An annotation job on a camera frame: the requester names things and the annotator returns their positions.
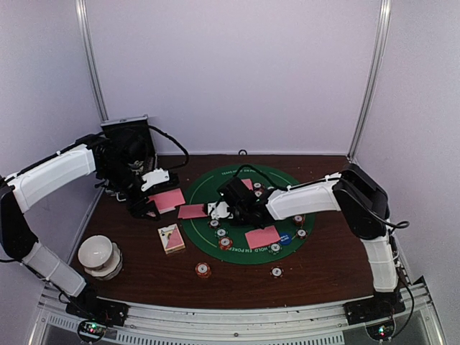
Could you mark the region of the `dealt cards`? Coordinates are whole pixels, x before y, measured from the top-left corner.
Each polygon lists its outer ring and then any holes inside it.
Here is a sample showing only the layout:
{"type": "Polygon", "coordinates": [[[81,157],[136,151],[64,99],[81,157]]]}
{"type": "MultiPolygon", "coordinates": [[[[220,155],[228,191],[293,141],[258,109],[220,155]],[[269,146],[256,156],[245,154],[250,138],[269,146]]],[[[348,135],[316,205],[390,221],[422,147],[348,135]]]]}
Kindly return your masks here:
{"type": "Polygon", "coordinates": [[[243,184],[250,190],[253,190],[253,184],[250,179],[242,179],[243,184]]]}
{"type": "Polygon", "coordinates": [[[268,226],[248,231],[245,238],[250,249],[258,249],[279,242],[280,235],[275,226],[268,226]]]}

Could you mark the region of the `red-backed playing card deck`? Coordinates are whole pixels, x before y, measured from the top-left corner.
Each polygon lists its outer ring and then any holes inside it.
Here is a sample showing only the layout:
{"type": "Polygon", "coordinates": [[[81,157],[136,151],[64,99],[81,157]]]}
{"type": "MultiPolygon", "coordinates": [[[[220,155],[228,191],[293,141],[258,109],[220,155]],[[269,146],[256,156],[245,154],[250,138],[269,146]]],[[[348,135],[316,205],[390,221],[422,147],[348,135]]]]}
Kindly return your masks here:
{"type": "Polygon", "coordinates": [[[177,206],[185,204],[185,198],[180,188],[151,195],[149,201],[155,203],[160,214],[174,211],[177,206]]]}

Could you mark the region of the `100 chips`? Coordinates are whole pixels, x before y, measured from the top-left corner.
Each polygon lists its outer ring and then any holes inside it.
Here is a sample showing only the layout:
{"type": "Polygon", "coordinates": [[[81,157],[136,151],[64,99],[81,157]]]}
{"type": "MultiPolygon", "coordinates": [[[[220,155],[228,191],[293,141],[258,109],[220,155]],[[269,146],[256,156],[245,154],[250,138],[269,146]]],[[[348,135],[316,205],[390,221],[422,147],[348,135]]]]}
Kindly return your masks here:
{"type": "Polygon", "coordinates": [[[219,220],[216,220],[216,219],[212,219],[208,222],[208,226],[210,229],[219,229],[221,224],[219,222],[219,220]]]}

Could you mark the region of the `20 chips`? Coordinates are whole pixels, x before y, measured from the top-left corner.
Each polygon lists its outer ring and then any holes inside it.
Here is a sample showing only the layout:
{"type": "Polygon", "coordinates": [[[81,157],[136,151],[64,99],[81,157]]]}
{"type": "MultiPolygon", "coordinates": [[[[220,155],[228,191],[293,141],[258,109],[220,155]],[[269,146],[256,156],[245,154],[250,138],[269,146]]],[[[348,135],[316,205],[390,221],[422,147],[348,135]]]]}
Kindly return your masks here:
{"type": "Polygon", "coordinates": [[[215,236],[216,236],[216,238],[218,238],[218,239],[220,239],[220,238],[222,238],[222,237],[226,237],[226,236],[228,236],[228,231],[225,230],[225,229],[223,229],[223,228],[217,229],[217,230],[215,231],[215,236]]]}

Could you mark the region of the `dealt red-backed card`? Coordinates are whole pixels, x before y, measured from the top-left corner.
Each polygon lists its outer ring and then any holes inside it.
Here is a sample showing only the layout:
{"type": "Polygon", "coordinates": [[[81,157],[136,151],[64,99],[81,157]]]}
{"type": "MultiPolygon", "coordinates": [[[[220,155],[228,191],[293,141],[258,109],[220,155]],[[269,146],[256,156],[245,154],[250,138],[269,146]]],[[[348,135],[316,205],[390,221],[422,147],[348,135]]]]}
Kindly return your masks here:
{"type": "Polygon", "coordinates": [[[179,219],[200,219],[208,216],[204,204],[183,205],[179,208],[179,219]]]}

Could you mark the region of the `green chips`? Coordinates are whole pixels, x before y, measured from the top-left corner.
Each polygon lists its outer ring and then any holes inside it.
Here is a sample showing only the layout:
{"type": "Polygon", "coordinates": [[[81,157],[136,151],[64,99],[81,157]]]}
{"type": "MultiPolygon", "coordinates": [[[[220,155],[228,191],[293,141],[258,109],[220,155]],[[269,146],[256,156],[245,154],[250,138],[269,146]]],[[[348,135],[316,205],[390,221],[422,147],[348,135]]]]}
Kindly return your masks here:
{"type": "Polygon", "coordinates": [[[282,246],[279,243],[274,243],[269,246],[270,254],[279,254],[282,251],[282,246]]]}

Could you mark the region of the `blue small blind button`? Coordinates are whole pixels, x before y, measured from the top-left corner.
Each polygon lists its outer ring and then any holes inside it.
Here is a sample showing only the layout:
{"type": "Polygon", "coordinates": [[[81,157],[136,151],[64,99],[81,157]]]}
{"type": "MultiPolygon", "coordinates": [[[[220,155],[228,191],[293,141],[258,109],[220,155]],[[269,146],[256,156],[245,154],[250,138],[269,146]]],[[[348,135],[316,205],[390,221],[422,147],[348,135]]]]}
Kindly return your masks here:
{"type": "Polygon", "coordinates": [[[292,237],[289,233],[281,233],[280,235],[280,243],[283,246],[287,246],[292,242],[292,237]]]}

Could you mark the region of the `red chips mat edge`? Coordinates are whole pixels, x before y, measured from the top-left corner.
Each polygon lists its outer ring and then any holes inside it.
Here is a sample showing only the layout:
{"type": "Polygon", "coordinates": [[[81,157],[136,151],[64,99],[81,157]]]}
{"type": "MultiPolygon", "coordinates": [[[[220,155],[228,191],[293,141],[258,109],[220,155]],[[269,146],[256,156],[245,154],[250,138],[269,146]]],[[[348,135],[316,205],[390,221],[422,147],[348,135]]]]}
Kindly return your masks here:
{"type": "Polygon", "coordinates": [[[305,216],[304,215],[295,215],[293,216],[293,223],[296,226],[302,226],[305,222],[305,216]]]}

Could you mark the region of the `orange black 100 chip stack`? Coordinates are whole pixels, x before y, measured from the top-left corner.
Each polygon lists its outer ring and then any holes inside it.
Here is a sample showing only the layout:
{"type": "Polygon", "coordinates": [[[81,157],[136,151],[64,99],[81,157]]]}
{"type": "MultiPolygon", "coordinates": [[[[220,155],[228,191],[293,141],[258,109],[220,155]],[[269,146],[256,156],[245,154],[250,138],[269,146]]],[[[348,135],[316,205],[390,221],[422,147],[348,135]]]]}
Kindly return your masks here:
{"type": "Polygon", "coordinates": [[[298,229],[298,230],[295,232],[295,236],[296,236],[298,239],[305,239],[305,238],[308,236],[308,232],[307,232],[305,229],[298,229]]]}

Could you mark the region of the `red 5 chip stack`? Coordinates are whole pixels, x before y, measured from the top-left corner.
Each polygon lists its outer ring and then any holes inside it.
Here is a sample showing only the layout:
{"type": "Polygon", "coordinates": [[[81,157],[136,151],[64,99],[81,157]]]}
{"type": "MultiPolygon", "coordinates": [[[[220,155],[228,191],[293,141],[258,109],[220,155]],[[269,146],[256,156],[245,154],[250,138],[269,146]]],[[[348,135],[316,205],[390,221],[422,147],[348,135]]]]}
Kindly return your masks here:
{"type": "Polygon", "coordinates": [[[205,262],[199,262],[195,266],[195,273],[200,278],[207,278],[207,277],[209,277],[211,275],[211,268],[210,268],[209,264],[207,264],[205,262]]]}

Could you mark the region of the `aluminium poker case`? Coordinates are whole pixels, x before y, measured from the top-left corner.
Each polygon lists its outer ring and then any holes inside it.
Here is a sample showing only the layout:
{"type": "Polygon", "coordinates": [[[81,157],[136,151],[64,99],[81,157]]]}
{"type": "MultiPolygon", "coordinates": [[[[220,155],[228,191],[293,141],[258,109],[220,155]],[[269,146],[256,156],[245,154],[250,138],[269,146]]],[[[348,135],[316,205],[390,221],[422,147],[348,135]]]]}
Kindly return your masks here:
{"type": "Polygon", "coordinates": [[[141,176],[157,165],[156,150],[146,119],[115,121],[101,125],[107,138],[99,152],[98,176],[112,184],[133,206],[141,203],[145,194],[141,191],[141,176]]]}

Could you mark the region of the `round green poker mat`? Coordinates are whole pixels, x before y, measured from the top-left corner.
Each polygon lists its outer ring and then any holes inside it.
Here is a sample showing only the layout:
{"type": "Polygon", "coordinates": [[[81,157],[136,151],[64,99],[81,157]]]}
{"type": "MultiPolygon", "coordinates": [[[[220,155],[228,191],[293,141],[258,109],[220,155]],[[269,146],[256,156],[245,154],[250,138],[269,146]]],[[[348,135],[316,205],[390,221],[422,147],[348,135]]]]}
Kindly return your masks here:
{"type": "MultiPolygon", "coordinates": [[[[219,199],[218,187],[229,180],[236,172],[238,165],[227,165],[216,168],[204,173],[191,186],[187,187],[184,192],[185,201],[188,205],[212,203],[219,199]]],[[[304,215],[305,222],[302,226],[296,226],[292,218],[276,222],[273,226],[281,233],[289,233],[292,242],[287,245],[281,245],[282,251],[279,254],[270,254],[269,246],[258,249],[250,249],[245,234],[248,231],[255,230],[253,226],[232,226],[230,220],[220,221],[220,228],[228,231],[228,236],[233,241],[233,246],[229,250],[220,250],[219,239],[215,236],[216,229],[210,229],[208,226],[209,218],[183,219],[181,221],[183,232],[202,252],[209,256],[238,265],[261,265],[269,262],[278,261],[295,253],[301,248],[307,240],[298,239],[295,232],[298,229],[305,229],[310,235],[313,231],[316,217],[313,214],[304,215]]]]}

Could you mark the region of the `white ceramic bowl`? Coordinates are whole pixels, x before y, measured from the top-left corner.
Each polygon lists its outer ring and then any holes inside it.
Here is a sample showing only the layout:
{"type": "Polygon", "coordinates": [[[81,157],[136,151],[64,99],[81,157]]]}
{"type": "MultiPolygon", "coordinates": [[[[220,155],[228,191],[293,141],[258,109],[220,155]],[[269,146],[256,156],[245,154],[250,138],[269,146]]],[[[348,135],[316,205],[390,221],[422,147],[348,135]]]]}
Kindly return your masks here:
{"type": "Polygon", "coordinates": [[[107,238],[88,238],[78,250],[79,262],[88,269],[98,269],[111,257],[112,243],[107,238]]]}

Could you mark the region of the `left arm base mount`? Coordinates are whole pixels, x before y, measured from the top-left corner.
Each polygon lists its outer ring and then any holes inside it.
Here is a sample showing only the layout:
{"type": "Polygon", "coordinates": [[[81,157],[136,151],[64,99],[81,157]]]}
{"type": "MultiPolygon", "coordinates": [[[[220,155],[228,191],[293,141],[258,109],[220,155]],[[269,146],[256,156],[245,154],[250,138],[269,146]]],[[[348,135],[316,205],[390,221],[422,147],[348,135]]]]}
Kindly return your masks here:
{"type": "Polygon", "coordinates": [[[94,307],[78,308],[69,303],[65,312],[80,318],[95,320],[106,326],[123,326],[128,316],[129,306],[125,303],[98,299],[94,307]]]}

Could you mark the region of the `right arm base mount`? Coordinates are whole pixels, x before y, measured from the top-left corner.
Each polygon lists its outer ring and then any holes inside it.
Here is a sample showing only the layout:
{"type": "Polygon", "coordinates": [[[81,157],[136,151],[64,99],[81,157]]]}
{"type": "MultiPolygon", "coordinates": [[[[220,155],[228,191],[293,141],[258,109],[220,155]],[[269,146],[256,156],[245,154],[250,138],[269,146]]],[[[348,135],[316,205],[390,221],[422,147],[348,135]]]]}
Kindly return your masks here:
{"type": "Polygon", "coordinates": [[[403,301],[390,302],[376,297],[355,300],[344,304],[348,324],[369,323],[381,318],[389,318],[406,309],[403,301]]]}

